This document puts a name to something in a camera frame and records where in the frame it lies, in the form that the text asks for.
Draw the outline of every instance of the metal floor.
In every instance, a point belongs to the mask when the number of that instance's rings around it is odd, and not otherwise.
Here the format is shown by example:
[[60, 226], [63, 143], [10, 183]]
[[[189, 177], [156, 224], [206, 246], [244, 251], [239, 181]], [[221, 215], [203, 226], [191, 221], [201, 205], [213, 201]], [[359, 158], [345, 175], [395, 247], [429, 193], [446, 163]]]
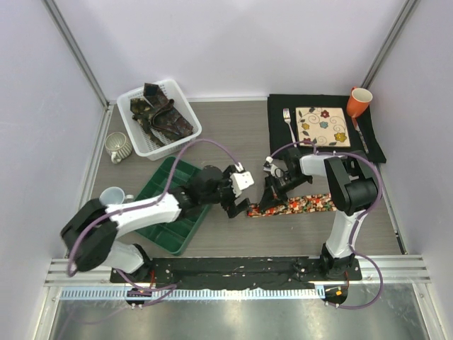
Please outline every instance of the metal floor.
[[[348, 305], [370, 301], [378, 285], [352, 285]], [[61, 301], [51, 340], [184, 339], [429, 339], [411, 284], [386, 284], [378, 302], [363, 310], [336, 310], [320, 300], [175, 301], [123, 310], [125, 302]], [[68, 314], [74, 318], [62, 327]]]

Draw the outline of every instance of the plastic dish rack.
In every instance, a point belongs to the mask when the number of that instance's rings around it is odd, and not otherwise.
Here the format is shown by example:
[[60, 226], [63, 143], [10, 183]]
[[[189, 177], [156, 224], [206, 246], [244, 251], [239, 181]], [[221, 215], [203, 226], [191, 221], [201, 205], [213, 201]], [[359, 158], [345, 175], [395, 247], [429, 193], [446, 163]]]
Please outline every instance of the plastic dish rack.
[[[146, 186], [140, 191], [135, 199], [136, 201], [158, 196], [164, 191], [174, 161], [175, 157], [169, 157], [162, 163]], [[170, 188], [186, 184], [199, 171], [200, 169], [196, 166], [185, 161], [179, 161], [176, 165], [175, 174], [171, 179]], [[200, 206], [199, 210], [193, 216], [175, 222], [149, 225], [148, 227], [136, 230], [136, 232], [157, 244], [162, 249], [165, 249], [170, 254], [179, 256], [184, 252], [193, 235], [197, 232], [198, 227], [201, 225], [210, 208], [211, 205]]]
[[152, 142], [140, 124], [132, 119], [133, 113], [130, 110], [130, 100], [133, 98], [143, 98], [143, 87], [119, 96], [117, 99], [118, 108], [120, 109], [122, 121], [125, 124], [127, 134], [132, 141], [135, 152], [141, 157], [147, 157], [155, 161], [181, 150], [184, 145], [197, 138], [201, 133], [201, 125], [176, 81], [169, 79], [157, 81], [153, 84], [159, 85], [168, 99], [174, 99], [175, 108], [193, 126], [192, 135], [176, 142], [172, 142], [160, 132], [154, 131], [155, 135], [165, 144], [165, 146], [160, 147]]

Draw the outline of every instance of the gray tabletop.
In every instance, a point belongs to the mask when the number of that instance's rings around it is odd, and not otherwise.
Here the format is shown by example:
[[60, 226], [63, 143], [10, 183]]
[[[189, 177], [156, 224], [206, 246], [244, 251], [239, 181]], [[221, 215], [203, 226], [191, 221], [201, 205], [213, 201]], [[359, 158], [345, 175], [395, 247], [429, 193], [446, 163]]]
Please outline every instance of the gray tabletop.
[[[269, 133], [265, 101], [192, 103], [202, 126], [201, 136], [222, 143], [250, 171], [255, 185], [242, 197], [258, 202], [263, 194], [265, 174], [263, 162], [269, 154]], [[126, 133], [120, 113], [115, 107], [109, 133]], [[99, 164], [93, 197], [109, 186], [119, 186], [126, 194], [137, 195], [164, 159], [150, 161], [131, 156], [112, 164], [103, 152]], [[232, 164], [229, 157], [214, 145], [200, 143], [190, 148], [183, 160], [203, 167], [211, 164], [224, 169]], [[314, 178], [289, 197], [327, 193], [324, 178]], [[229, 219], [220, 206], [213, 206], [183, 256], [301, 256], [319, 255], [327, 240], [334, 212], [313, 212], [273, 217], [246, 217], [241, 214]], [[150, 256], [168, 256], [164, 250], [136, 233], [121, 238], [125, 243], [141, 244]], [[369, 255], [400, 254], [394, 230], [382, 201], [362, 224], [357, 238], [357, 250]]]

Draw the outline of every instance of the green tray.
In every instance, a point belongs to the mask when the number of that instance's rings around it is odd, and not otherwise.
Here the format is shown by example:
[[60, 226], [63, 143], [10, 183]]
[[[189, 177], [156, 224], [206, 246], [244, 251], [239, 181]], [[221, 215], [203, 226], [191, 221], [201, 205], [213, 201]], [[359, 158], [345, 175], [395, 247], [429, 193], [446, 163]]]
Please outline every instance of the green tray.
[[[161, 194], [164, 191], [165, 184], [168, 180], [171, 167], [175, 157], [168, 157], [157, 169], [146, 186], [140, 191], [135, 200], [144, 200]], [[200, 169], [185, 161], [179, 161], [176, 166], [175, 175], [171, 179], [170, 188], [182, 186], [194, 175], [200, 172]], [[187, 248], [193, 235], [197, 232], [198, 227], [204, 220], [211, 205], [200, 207], [200, 213], [192, 217], [178, 220], [170, 223], [159, 223], [141, 228], [136, 232], [151, 240], [162, 249], [170, 254], [180, 256]]]

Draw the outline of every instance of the black mounting base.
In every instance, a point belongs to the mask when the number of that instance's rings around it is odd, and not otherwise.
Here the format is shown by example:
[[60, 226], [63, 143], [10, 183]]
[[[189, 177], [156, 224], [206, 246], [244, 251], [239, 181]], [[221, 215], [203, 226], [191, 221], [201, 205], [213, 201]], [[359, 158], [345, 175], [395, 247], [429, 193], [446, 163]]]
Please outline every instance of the black mounting base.
[[341, 305], [348, 298], [348, 289], [346, 287], [342, 287], [339, 290], [338, 287], [325, 286], [324, 289], [326, 290], [326, 297], [323, 301]]
[[[319, 258], [305, 257], [228, 257], [153, 259], [157, 287], [176, 283], [178, 289], [244, 290], [262, 288], [289, 290], [313, 288], [317, 281], [344, 281], [345, 276], [328, 278]], [[349, 281], [362, 280], [358, 260], [347, 269]], [[112, 272], [112, 283], [124, 280]], [[135, 282], [149, 282], [150, 276]]]

